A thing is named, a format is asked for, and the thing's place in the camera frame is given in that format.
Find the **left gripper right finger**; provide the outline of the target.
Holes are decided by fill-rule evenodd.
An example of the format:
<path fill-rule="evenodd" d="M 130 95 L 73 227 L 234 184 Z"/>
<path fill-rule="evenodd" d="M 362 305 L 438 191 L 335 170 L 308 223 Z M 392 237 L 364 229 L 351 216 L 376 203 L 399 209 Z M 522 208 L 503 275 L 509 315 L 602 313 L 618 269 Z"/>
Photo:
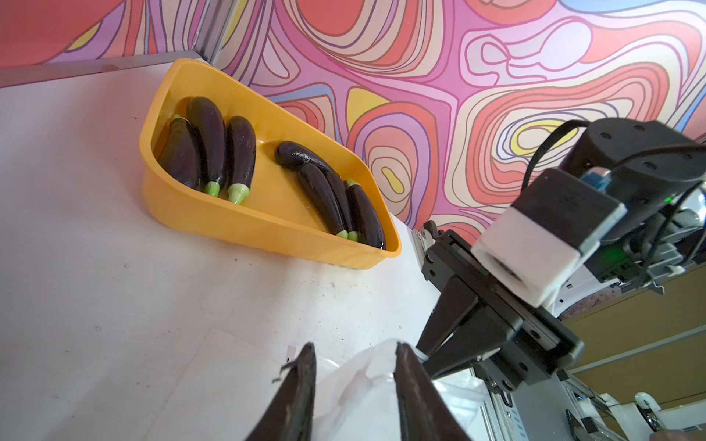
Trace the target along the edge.
<path fill-rule="evenodd" d="M 399 342 L 395 356 L 393 378 L 401 439 L 470 441 L 443 402 L 413 348 Z"/>

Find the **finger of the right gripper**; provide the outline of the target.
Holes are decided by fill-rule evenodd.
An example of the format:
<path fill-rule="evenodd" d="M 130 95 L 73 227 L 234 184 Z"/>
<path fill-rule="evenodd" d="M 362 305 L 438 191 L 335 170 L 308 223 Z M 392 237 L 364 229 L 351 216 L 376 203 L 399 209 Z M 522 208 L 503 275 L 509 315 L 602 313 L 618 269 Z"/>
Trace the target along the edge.
<path fill-rule="evenodd" d="M 432 356 L 455 333 L 477 303 L 475 292 L 459 276 L 451 277 L 428 317 L 417 348 Z"/>
<path fill-rule="evenodd" d="M 433 380 L 472 365 L 476 358 L 500 349 L 523 325 L 523 319 L 511 312 L 504 316 L 488 305 L 477 305 L 432 356 L 423 368 Z"/>

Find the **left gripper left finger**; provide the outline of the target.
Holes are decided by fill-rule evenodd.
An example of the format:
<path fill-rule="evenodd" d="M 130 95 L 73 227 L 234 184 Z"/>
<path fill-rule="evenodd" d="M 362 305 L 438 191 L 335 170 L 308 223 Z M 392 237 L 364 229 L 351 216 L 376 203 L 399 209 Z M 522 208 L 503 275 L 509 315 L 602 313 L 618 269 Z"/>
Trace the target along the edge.
<path fill-rule="evenodd" d="M 279 389 L 247 441 L 312 439 L 317 373 L 314 343 L 306 343 L 279 373 L 285 370 L 286 377 L 275 380 Z"/>

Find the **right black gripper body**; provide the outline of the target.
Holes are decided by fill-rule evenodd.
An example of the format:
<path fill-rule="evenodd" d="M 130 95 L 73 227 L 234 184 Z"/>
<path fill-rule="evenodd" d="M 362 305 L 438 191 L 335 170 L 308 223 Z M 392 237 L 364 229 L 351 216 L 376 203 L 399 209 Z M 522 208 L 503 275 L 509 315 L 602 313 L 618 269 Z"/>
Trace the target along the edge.
<path fill-rule="evenodd" d="M 423 231 L 434 243 L 424 254 L 422 274 L 441 293 L 420 336 L 430 378 L 474 368 L 492 391 L 513 393 L 577 362 L 584 342 L 549 312 L 512 294 L 463 238 L 438 230 L 432 220 Z"/>

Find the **clear zip-top bag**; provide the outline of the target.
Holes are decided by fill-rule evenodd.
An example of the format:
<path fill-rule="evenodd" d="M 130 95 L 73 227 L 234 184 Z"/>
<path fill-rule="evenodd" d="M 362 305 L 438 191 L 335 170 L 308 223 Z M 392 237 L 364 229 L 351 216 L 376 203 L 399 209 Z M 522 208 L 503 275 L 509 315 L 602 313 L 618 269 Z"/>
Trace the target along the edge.
<path fill-rule="evenodd" d="M 399 439 L 395 349 L 387 340 L 347 362 L 316 358 L 315 440 Z M 245 439 L 279 389 L 281 365 L 299 350 L 269 358 L 231 334 L 209 332 L 147 439 Z"/>

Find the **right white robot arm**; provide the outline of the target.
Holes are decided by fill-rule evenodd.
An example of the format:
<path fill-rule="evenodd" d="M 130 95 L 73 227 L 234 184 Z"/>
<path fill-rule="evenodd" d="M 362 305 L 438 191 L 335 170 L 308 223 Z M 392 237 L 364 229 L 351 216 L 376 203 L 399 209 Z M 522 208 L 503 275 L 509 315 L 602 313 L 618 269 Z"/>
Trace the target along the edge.
<path fill-rule="evenodd" d="M 475 243 L 424 224 L 422 272 L 441 295 L 417 349 L 433 380 L 474 369 L 505 405 L 524 385 L 560 380 L 572 435 L 612 439 L 609 403 L 568 371 L 585 346 L 560 316 L 605 288 L 658 286 L 700 256 L 705 147 L 657 121 L 566 121 L 531 165 L 573 130 L 566 159 L 527 170 Z"/>

